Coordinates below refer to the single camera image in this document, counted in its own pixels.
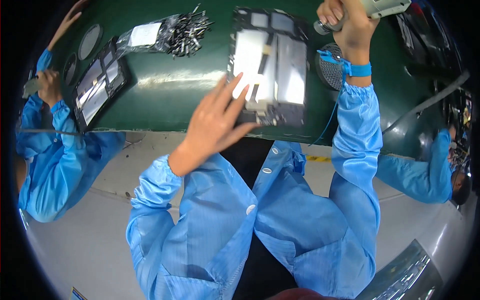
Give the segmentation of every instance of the finger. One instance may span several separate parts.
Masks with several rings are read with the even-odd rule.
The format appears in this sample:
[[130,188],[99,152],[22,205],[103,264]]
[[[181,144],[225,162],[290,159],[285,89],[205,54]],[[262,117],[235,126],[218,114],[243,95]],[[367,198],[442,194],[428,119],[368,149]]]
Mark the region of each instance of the finger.
[[233,100],[225,111],[224,117],[232,125],[235,123],[235,120],[238,118],[242,108],[245,106],[245,96],[247,95],[249,87],[250,85],[247,84],[240,93],[240,96],[237,99]]
[[323,8],[324,6],[325,6],[325,3],[322,3],[317,9],[318,19],[320,20],[320,22],[322,22],[323,25],[328,23],[328,20],[324,15],[324,8]]
[[45,76],[45,73],[42,71],[38,71],[37,73],[38,76],[38,81],[43,85],[44,83],[47,83],[47,77]]
[[338,19],[330,8],[330,3],[326,2],[323,6],[323,15],[325,16],[325,18],[327,18],[328,23],[330,23],[331,25],[336,25],[338,23]]
[[45,70],[45,78],[49,83],[53,82],[53,71],[52,70]]
[[257,123],[243,123],[233,129],[218,145],[217,152],[223,151],[228,147],[232,146],[244,137],[247,133],[252,131],[254,128],[260,127]]
[[212,106],[215,98],[217,97],[218,93],[225,87],[225,83],[227,82],[227,75],[223,75],[223,77],[218,81],[216,86],[208,92],[200,101],[198,108],[206,108]]
[[70,8],[69,12],[68,12],[68,15],[70,15],[76,8],[78,8],[80,5],[84,4],[85,2],[87,2],[88,0],[80,0],[78,1],[77,3],[75,3],[72,8]]
[[213,98],[216,98],[218,96],[218,93],[222,90],[222,88],[225,87],[225,84],[227,83],[227,75],[223,75],[223,77],[218,81],[216,86],[210,91],[210,95],[213,96]]
[[71,24],[71,23],[77,21],[78,18],[80,18],[81,15],[82,15],[82,12],[78,12],[75,16],[73,16],[73,17],[70,19],[69,23]]
[[368,20],[367,13],[365,8],[360,0],[341,0],[345,5],[345,8],[348,11],[348,17],[351,21],[355,22],[364,22]]
[[337,20],[340,21],[343,18],[343,15],[344,15],[343,5],[342,5],[342,2],[340,0],[330,0],[328,2],[328,7],[333,12],[333,14],[337,18]]
[[220,91],[214,102],[215,109],[221,111],[222,113],[225,111],[225,108],[227,108],[228,103],[232,99],[233,90],[239,84],[242,76],[243,72],[238,74],[237,77],[230,81],[230,83]]

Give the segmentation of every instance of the white label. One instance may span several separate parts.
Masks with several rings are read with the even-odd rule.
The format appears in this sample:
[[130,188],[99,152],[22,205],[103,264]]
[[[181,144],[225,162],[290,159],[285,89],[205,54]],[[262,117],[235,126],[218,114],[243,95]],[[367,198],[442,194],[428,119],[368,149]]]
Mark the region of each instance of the white label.
[[148,46],[156,41],[156,35],[162,23],[153,23],[135,26],[130,35],[129,46]]

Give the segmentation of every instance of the electric screwdriver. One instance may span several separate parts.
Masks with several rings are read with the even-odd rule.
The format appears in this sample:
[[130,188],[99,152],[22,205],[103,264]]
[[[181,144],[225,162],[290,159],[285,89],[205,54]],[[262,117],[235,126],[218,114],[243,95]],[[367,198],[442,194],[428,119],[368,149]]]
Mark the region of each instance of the electric screwdriver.
[[[395,13],[401,13],[407,10],[412,3],[411,0],[360,0],[367,16],[372,19],[379,19]],[[348,19],[348,12],[343,6],[343,18],[337,24],[330,23],[322,24],[320,21],[315,21],[313,27],[319,34],[325,36],[332,31],[339,31],[343,27],[343,23]]]

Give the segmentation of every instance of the wrist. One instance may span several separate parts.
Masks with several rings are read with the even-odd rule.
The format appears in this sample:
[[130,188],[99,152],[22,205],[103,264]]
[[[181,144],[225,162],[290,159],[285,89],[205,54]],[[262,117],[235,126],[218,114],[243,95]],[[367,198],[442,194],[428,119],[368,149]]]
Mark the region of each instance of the wrist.
[[53,39],[50,41],[50,43],[47,46],[47,50],[52,52],[53,46],[57,43],[57,37],[54,36]]
[[62,100],[61,95],[57,95],[53,97],[51,100],[45,101],[45,103],[52,109],[57,103],[59,103]]
[[[348,60],[352,65],[364,66],[370,62],[370,49],[348,50],[342,53],[342,55],[344,55],[343,58]],[[367,87],[372,84],[372,76],[355,77],[347,75],[346,81],[349,85]]]
[[370,62],[370,49],[346,50],[342,55],[352,65],[363,66]]
[[168,157],[168,165],[172,173],[182,177],[195,170],[208,157],[199,155],[195,149],[183,141]]

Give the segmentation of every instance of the black ribbon cable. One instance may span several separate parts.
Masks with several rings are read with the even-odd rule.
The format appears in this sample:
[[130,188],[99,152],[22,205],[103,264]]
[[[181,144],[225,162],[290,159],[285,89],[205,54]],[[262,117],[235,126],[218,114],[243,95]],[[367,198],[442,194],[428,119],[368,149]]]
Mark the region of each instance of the black ribbon cable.
[[[265,71],[265,66],[267,65],[267,59],[270,56],[270,52],[272,51],[272,43],[273,43],[273,33],[270,33],[267,38],[267,42],[264,45],[262,51],[262,60],[260,61],[260,67],[258,68],[258,74],[263,74]],[[252,90],[252,96],[250,97],[250,101],[255,101],[255,97],[257,96],[259,84],[255,84]]]

